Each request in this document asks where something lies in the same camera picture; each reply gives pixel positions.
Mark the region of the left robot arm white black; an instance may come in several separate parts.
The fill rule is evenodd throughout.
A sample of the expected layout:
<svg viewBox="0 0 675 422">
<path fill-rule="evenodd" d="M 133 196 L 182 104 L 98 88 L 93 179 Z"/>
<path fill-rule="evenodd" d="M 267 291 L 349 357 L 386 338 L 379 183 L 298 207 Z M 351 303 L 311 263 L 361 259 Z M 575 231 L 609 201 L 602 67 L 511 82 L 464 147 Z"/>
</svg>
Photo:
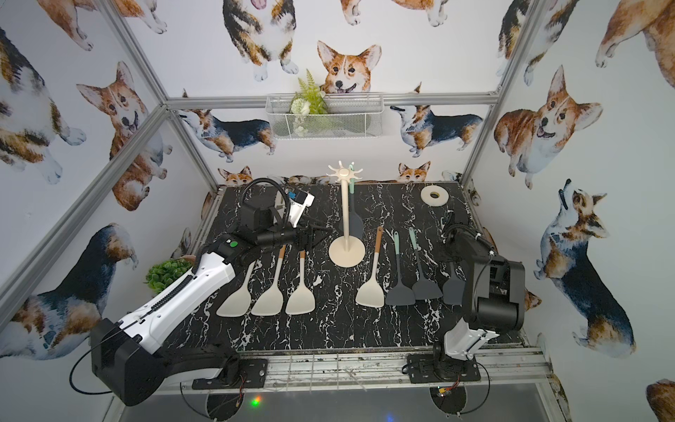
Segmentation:
<svg viewBox="0 0 675 422">
<path fill-rule="evenodd" d="M 241 386 L 246 377 L 237 352 L 225 344 L 168 352 L 165 341 L 220 288 L 255 266 L 263 254 L 293 244 L 317 247 L 332 229 L 304 216 L 314 195 L 287 191 L 273 179 L 251 181 L 238 204 L 238 222 L 202 246 L 193 267 L 161 294 L 117 322 L 101 320 L 90 333 L 91 371 L 126 406 L 162 385 L 201 376 Z"/>
</svg>

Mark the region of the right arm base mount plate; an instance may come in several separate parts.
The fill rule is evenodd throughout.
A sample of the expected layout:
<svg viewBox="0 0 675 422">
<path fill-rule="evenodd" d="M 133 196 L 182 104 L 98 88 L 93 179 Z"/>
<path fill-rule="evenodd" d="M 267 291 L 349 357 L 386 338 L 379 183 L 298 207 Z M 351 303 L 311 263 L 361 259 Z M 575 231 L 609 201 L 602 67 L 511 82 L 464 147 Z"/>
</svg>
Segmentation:
<svg viewBox="0 0 675 422">
<path fill-rule="evenodd" d="M 401 372 L 413 384 L 472 383 L 482 379 L 475 360 L 456 360 L 444 354 L 409 354 Z"/>
</svg>

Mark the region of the cream spoon wooden handle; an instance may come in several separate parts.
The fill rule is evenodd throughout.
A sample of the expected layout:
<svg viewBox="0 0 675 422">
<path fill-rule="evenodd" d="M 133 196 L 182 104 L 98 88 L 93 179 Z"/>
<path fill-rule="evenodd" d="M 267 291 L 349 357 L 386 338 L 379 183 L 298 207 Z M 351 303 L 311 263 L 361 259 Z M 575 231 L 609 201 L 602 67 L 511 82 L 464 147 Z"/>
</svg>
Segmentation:
<svg viewBox="0 0 675 422">
<path fill-rule="evenodd" d="M 249 282 L 255 267 L 256 262 L 252 262 L 249 265 L 242 286 L 227 297 L 216 311 L 216 316 L 221 318 L 239 318 L 246 314 L 251 305 Z"/>
</svg>

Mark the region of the grey spatula mint handle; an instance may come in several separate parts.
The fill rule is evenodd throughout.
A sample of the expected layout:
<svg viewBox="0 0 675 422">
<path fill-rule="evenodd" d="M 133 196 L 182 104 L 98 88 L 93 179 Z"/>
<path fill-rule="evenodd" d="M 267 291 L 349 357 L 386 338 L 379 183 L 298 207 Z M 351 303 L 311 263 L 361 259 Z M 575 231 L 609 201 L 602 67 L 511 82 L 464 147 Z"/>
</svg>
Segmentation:
<svg viewBox="0 0 675 422">
<path fill-rule="evenodd" d="M 390 289 L 385 297 L 385 304 L 392 307 L 397 306 L 411 306 L 416 302 L 415 295 L 411 288 L 408 288 L 403 283 L 403 272 L 401 267 L 401 250 L 400 250 L 400 237 L 399 233 L 395 230 L 394 235 L 394 248 L 395 248 L 395 260 L 396 260 L 396 276 L 397 281 L 394 286 Z"/>
<path fill-rule="evenodd" d="M 354 188 L 355 188 L 356 179 L 350 179 L 349 181 L 349 230 L 350 235 L 357 237 L 358 239 L 363 238 L 364 234 L 364 224 L 356 211 L 355 207 L 355 198 L 354 198 Z"/>
</svg>

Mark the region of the cream slotted turner wooden handle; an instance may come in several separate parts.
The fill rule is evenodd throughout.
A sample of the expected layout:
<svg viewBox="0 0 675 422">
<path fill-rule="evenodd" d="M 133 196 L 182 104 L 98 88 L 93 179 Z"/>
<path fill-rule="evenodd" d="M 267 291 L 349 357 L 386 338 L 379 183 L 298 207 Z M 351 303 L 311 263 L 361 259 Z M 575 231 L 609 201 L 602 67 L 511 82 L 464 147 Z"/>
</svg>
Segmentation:
<svg viewBox="0 0 675 422">
<path fill-rule="evenodd" d="M 379 256 L 381 251 L 381 241 L 383 240 L 383 226 L 380 226 L 376 232 L 376 240 L 374 247 L 374 258 L 372 272 L 369 279 L 358 289 L 355 298 L 356 304 L 380 309 L 384 306 L 385 296 L 383 288 L 377 281 L 377 272 L 379 264 Z"/>
</svg>

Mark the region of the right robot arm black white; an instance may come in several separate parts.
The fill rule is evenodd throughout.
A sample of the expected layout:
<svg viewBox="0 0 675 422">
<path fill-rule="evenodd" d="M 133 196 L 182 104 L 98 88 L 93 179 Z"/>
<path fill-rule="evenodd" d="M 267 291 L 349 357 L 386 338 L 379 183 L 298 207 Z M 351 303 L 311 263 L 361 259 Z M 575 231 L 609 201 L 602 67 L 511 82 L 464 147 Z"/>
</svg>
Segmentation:
<svg viewBox="0 0 675 422">
<path fill-rule="evenodd" d="M 452 275 L 443 285 L 447 304 L 462 289 L 462 317 L 444 334 L 441 351 L 452 360 L 468 362 L 488 341 L 524 325 L 525 267 L 504 258 L 479 230 L 458 223 L 454 216 L 441 222 L 446 262 L 450 267 L 460 267 L 464 276 L 460 279 Z"/>
</svg>

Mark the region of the grey turner mint handle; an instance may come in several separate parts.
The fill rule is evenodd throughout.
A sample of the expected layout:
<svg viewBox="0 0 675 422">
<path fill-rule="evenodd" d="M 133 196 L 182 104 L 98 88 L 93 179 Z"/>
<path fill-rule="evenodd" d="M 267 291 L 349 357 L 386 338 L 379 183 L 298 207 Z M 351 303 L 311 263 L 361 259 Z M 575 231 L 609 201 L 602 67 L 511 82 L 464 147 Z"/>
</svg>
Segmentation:
<svg viewBox="0 0 675 422">
<path fill-rule="evenodd" d="M 413 228 L 409 228 L 409 236 L 418 269 L 418 280 L 412 286 L 415 298 L 419 301 L 440 299 L 443 296 L 441 288 L 437 283 L 429 280 L 425 275 L 422 267 L 422 260 L 419 255 L 420 248 L 416 237 L 416 231 Z"/>
</svg>

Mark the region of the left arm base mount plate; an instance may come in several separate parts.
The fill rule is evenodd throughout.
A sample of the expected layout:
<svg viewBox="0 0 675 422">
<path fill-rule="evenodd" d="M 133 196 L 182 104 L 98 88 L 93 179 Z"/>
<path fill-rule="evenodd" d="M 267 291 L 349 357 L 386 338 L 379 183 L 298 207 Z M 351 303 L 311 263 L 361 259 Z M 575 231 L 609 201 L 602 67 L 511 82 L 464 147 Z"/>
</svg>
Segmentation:
<svg viewBox="0 0 675 422">
<path fill-rule="evenodd" d="M 265 386 L 269 360 L 239 359 L 228 362 L 215 378 L 196 379 L 193 390 L 258 389 Z"/>
</svg>

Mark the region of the cream spatula wooden handle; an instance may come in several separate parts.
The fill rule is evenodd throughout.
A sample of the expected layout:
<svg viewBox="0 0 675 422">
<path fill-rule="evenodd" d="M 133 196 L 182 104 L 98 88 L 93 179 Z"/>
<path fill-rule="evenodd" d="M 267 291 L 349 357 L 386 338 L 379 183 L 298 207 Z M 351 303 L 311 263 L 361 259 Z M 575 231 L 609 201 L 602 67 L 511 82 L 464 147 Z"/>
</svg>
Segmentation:
<svg viewBox="0 0 675 422">
<path fill-rule="evenodd" d="M 266 290 L 256 303 L 254 304 L 251 314 L 257 317 L 271 317 L 278 315 L 284 303 L 284 297 L 279 288 L 279 277 L 281 276 L 281 269 L 283 260 L 286 254 L 286 246 L 282 246 L 279 250 L 279 255 L 275 267 L 274 279 L 272 285 Z"/>
</svg>

